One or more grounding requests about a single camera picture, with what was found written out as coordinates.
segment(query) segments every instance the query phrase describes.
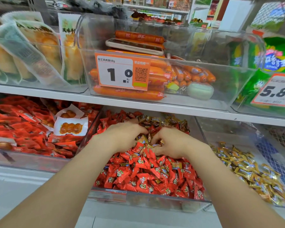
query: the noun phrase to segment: qr code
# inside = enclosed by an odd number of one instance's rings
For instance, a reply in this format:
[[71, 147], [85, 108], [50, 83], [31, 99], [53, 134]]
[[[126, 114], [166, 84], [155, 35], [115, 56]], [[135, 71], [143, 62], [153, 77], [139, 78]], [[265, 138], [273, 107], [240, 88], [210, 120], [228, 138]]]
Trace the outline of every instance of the qr code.
[[135, 81], [146, 82], [147, 81], [147, 75], [148, 75], [148, 69], [147, 68], [135, 67]]

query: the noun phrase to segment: small price tag in background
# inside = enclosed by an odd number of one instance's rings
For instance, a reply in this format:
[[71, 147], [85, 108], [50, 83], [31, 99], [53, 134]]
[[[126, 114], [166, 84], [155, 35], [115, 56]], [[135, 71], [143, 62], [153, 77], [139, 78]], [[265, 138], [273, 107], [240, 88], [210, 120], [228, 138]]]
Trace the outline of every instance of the small price tag in background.
[[169, 7], [175, 7], [176, 2], [175, 1], [169, 1]]
[[99, 85], [117, 88], [148, 89], [151, 60], [95, 53]]
[[285, 107], [285, 74], [272, 75], [251, 103]]
[[146, 0], [146, 4], [153, 5], [153, 0]]

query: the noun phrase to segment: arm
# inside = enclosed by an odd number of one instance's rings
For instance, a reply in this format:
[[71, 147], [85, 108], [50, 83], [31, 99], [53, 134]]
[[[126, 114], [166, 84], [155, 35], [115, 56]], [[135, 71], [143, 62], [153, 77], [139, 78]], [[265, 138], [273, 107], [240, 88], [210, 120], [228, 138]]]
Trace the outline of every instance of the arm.
[[94, 136], [72, 161], [2, 218], [0, 228], [75, 227], [103, 167], [114, 153], [135, 146], [140, 133], [148, 131], [125, 122]]
[[280, 227], [285, 220], [279, 216], [247, 184], [239, 180], [211, 148], [197, 139], [176, 130], [162, 128], [152, 144], [163, 139], [164, 146], [152, 149], [156, 155], [187, 158], [203, 180], [213, 206], [224, 228]]

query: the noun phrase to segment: white label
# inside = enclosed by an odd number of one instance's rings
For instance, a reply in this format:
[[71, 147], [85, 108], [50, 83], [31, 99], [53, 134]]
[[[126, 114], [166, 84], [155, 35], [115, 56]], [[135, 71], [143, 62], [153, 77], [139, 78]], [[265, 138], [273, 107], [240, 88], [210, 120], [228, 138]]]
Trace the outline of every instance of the white label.
[[146, 0], [146, 4], [151, 4], [151, 0]]
[[101, 85], [134, 88], [132, 59], [97, 56], [97, 65]]
[[252, 103], [285, 106], [285, 76], [273, 76]]

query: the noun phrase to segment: forearm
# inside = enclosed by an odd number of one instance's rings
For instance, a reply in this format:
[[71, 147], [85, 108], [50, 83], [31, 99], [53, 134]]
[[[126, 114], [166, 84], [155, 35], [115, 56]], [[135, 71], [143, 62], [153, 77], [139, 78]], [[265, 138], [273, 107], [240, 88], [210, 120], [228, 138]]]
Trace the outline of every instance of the forearm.
[[0, 228], [74, 227], [87, 196], [111, 157], [109, 144], [91, 141], [63, 169], [0, 220]]
[[285, 220], [239, 180], [209, 146], [195, 150], [188, 159], [203, 179], [224, 228], [285, 227]]

